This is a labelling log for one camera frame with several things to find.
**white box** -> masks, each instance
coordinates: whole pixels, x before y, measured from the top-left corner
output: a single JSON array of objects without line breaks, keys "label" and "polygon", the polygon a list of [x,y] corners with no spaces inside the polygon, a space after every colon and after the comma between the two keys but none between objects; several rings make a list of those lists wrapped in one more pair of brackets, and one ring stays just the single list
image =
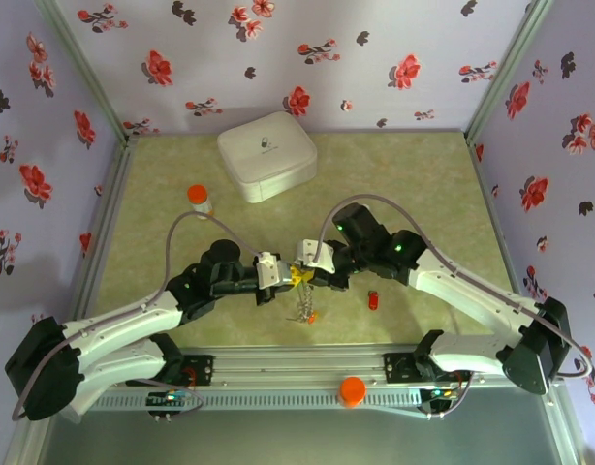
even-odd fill
[{"label": "white box", "polygon": [[257,203],[317,174],[317,148],[299,123],[278,111],[218,136],[229,176],[247,202]]}]

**orange bottle cap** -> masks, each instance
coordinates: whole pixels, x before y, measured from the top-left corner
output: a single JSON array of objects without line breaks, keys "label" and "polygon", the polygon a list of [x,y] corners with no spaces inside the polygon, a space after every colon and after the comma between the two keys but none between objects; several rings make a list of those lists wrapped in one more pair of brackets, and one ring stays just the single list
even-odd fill
[{"label": "orange bottle cap", "polygon": [[360,378],[352,376],[340,385],[340,399],[343,405],[353,409],[357,407],[366,396],[366,384]]},{"label": "orange bottle cap", "polygon": [[207,200],[207,190],[201,184],[195,184],[188,189],[188,200],[190,203],[203,203]]}]

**gray cable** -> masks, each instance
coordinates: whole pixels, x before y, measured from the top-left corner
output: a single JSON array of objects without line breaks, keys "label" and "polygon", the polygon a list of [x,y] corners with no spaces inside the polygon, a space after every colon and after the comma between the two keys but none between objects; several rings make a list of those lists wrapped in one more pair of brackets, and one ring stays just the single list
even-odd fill
[{"label": "gray cable", "polygon": [[[261,254],[259,252],[257,252],[253,247],[251,247],[250,245],[248,245],[245,241],[243,241],[240,237],[238,237],[228,226],[226,226],[224,223],[222,223],[220,220],[215,219],[212,216],[206,215],[204,213],[200,213],[198,211],[187,211],[185,213],[180,214],[179,216],[177,216],[175,218],[175,220],[172,222],[171,228],[169,229],[169,232],[166,236],[166,246],[165,246],[165,272],[164,272],[164,281],[162,282],[162,285],[160,286],[160,289],[158,289],[158,292],[149,300],[145,303],[145,307],[150,307],[151,305],[153,305],[162,295],[162,293],[164,292],[164,289],[166,288],[167,284],[169,283],[169,280],[171,279],[171,240],[172,240],[172,234],[174,233],[174,229],[176,228],[176,226],[179,224],[179,222],[185,218],[186,216],[201,216],[203,218],[206,218],[207,220],[210,220],[212,223],[216,224],[217,226],[219,226],[220,228],[222,228],[226,233],[229,234],[229,236],[235,240],[236,243],[238,243],[239,245],[241,245],[243,248],[247,249],[248,251],[252,252],[253,255],[260,257]],[[91,332],[93,330],[97,330],[100,329],[102,327],[111,325],[114,322],[120,321],[120,320],[125,320],[127,318],[133,317],[134,315],[137,315],[139,312],[143,311],[143,307],[137,307],[134,308],[128,312],[122,313],[120,315],[114,315],[112,317],[106,318],[104,320],[101,320],[97,323],[94,323],[93,325],[89,325],[87,326],[84,331],[85,332]],[[39,378],[39,375],[41,374],[42,370],[44,369],[44,367],[47,365],[47,363],[56,355],[58,354],[59,351],[61,351],[64,347],[70,345],[72,342],[76,341],[77,339],[79,339],[81,337],[81,331],[77,332],[76,334],[72,334],[70,337],[68,337],[67,339],[65,339],[64,341],[58,343],[56,346],[54,346],[54,348],[49,351],[46,356],[44,358],[42,358],[42,360],[39,362],[39,364],[37,365],[37,368],[35,368],[35,370],[33,371],[33,374],[30,376],[30,378],[28,379],[28,383],[26,383],[26,386],[24,387],[24,389],[22,390],[22,393],[19,395],[19,399],[16,402],[16,405],[14,406],[14,411],[12,413],[12,420],[13,421],[19,421],[20,419],[23,419],[26,415],[24,413],[20,413],[24,402],[26,402],[26,399],[28,398],[28,394],[30,392],[30,389],[33,388],[33,386],[35,385],[35,383],[37,382],[37,378]]]},{"label": "gray cable", "polygon": [[479,281],[472,278],[471,276],[468,276],[463,271],[460,271],[456,266],[449,263],[448,260],[446,260],[442,256],[442,254],[435,248],[435,246],[431,243],[431,241],[429,240],[427,235],[424,233],[423,229],[414,220],[414,218],[412,218],[412,216],[407,211],[405,211],[405,209],[402,206],[394,203],[393,201],[391,201],[389,199],[386,199],[385,197],[377,196],[375,194],[357,194],[357,195],[348,197],[344,201],[341,201],[337,206],[335,206],[330,211],[330,213],[324,220],[324,224],[321,227],[321,231],[319,233],[319,239],[318,239],[319,243],[317,244],[317,253],[315,254],[315,258],[313,260],[314,263],[316,263],[319,260],[319,256],[321,255],[321,249],[324,244],[324,237],[326,235],[326,230],[328,229],[328,226],[331,224],[331,220],[334,217],[334,215],[336,213],[338,213],[338,211],[340,211],[341,208],[343,208],[344,206],[346,206],[349,203],[356,201],[358,199],[373,199],[375,201],[383,202],[383,203],[391,206],[392,208],[396,209],[401,215],[403,215],[403,217],[410,223],[410,225],[412,225],[412,228],[414,228],[414,230],[416,230],[416,232],[419,234],[419,236],[423,239],[423,241],[426,244],[426,246],[428,247],[428,249],[431,251],[431,253],[433,253],[433,255],[437,258],[437,260],[442,264],[442,266],[444,266],[453,275],[456,275],[457,277],[459,277],[462,280],[464,280],[465,282],[471,284],[475,288],[478,288],[481,291],[497,298],[498,300],[503,302],[505,305],[511,307],[513,310],[523,313],[526,317],[530,317],[534,321],[539,322],[541,325],[543,325],[544,327],[549,329],[551,332],[556,334],[558,337],[560,337],[563,341],[565,341],[571,347],[575,348],[581,355],[581,358],[585,365],[584,369],[577,373],[557,373],[558,376],[560,376],[562,378],[584,378],[586,376],[589,376],[592,373],[592,371],[594,370],[592,360],[590,359],[589,356],[586,355],[583,348],[575,340],[573,340],[573,338],[571,336],[569,336],[568,334],[565,334],[560,328],[556,327],[555,325],[550,323],[545,318],[540,317],[539,315],[535,314],[531,310],[528,310],[526,307],[524,307],[524,306],[514,302],[510,298],[506,297],[505,295],[500,295],[498,292],[493,291],[488,286],[485,286],[483,283],[480,283]]}]

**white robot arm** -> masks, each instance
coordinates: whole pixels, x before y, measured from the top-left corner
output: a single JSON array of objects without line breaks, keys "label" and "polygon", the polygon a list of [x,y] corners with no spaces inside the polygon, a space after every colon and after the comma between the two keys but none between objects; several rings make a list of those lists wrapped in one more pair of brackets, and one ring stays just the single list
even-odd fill
[{"label": "white robot arm", "polygon": [[[308,284],[345,290],[354,273],[371,271],[435,295],[493,331],[463,336],[431,330],[409,361],[425,381],[465,370],[504,374],[537,394],[548,390],[569,345],[518,309],[533,309],[568,333],[564,305],[552,298],[538,304],[500,290],[448,259],[451,266],[443,266],[442,254],[420,236],[388,233],[363,205],[350,203],[332,221],[347,244],[326,241],[317,261],[318,241],[304,240],[297,248],[299,273],[308,276]],[[43,419],[68,407],[70,418],[79,419],[113,384],[169,379],[180,369],[180,352],[163,331],[202,317],[224,296],[253,294],[261,305],[295,285],[296,268],[278,255],[263,252],[252,267],[244,267],[239,255],[234,242],[216,241],[199,263],[154,296],[100,317],[34,325],[6,365],[28,418]]]}]

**white arm casing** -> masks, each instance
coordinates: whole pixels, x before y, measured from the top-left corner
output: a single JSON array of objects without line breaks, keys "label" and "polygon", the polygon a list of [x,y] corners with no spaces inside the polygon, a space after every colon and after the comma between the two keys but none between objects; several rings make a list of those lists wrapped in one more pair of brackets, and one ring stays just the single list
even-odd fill
[{"label": "white arm casing", "polygon": [[82,415],[111,385],[153,378],[165,363],[162,351],[149,339],[108,354],[84,370],[84,381],[78,385],[76,397],[61,414],[78,423]]},{"label": "white arm casing", "polygon": [[320,268],[328,273],[334,273],[334,249],[326,243],[321,246],[319,260],[315,263],[317,253],[317,239],[304,239],[297,243],[296,263],[309,268]]},{"label": "white arm casing", "polygon": [[81,331],[82,336],[72,342],[73,349],[80,349],[78,356],[79,372],[84,373],[86,369],[100,358],[143,339],[156,332],[168,331],[179,326],[181,322],[181,311],[177,309],[177,301],[168,291],[150,307],[145,307],[138,314],[125,318],[121,321],[113,321],[103,328],[85,331],[85,329],[97,322],[105,321],[122,315],[132,309],[141,307],[148,302],[150,297],[119,308],[99,317],[89,318],[76,322],[67,322],[63,335],[70,337]]},{"label": "white arm casing", "polygon": [[497,336],[459,336],[445,332],[431,346],[429,357],[443,371],[467,370],[501,375],[502,363],[496,353],[504,347]]},{"label": "white arm casing", "polygon": [[[454,264],[459,271],[471,276],[500,295],[504,295],[537,313],[533,299],[504,291],[485,279],[459,267],[453,261],[449,262]],[[533,320],[530,317],[518,313],[517,310],[505,305],[493,295],[452,275],[440,264],[430,250],[425,250],[417,263],[418,268],[410,271],[409,286],[441,298],[454,308],[491,329],[498,340],[501,341],[500,349],[505,344],[514,347],[521,339],[519,329],[522,326],[529,327],[532,323]]]}]

